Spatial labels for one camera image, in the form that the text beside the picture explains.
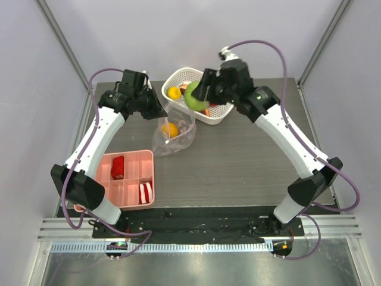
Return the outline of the green fake lettuce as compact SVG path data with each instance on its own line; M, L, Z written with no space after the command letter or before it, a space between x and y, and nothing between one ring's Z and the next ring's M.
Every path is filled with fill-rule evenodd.
M199 81L193 81L189 84L189 86L186 89L186 92L184 94L185 103L188 106L189 109L193 111L203 111L209 108L209 102L208 101L200 101L197 100L193 95L192 92L196 89L196 87L199 85Z

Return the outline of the clear pink zip top bag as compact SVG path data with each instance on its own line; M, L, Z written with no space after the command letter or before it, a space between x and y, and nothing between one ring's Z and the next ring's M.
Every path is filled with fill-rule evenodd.
M158 119L152 138L155 157L169 156L190 147L196 135L194 111L176 102L168 102L164 110L167 117Z

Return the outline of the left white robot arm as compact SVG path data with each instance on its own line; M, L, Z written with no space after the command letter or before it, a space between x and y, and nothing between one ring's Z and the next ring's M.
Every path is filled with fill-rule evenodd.
M145 120L167 115L150 84L104 92L95 105L94 120L81 143L64 164L55 164L51 169L64 214L68 213L66 202L77 204L107 223L107 232L115 238L126 233L127 223L120 219L120 208L106 197L105 188L95 181L95 176L114 135L135 112Z

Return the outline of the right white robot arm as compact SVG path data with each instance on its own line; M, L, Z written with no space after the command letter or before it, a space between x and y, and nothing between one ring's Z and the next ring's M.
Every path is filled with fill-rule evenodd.
M229 60L219 70L205 69L190 97L202 104L233 104L278 145L293 164L298 179L288 186L288 193L269 215L269 228L283 235L291 221L327 190L343 166L338 157L328 158L298 129L292 126L281 100L267 86L255 86L247 64Z

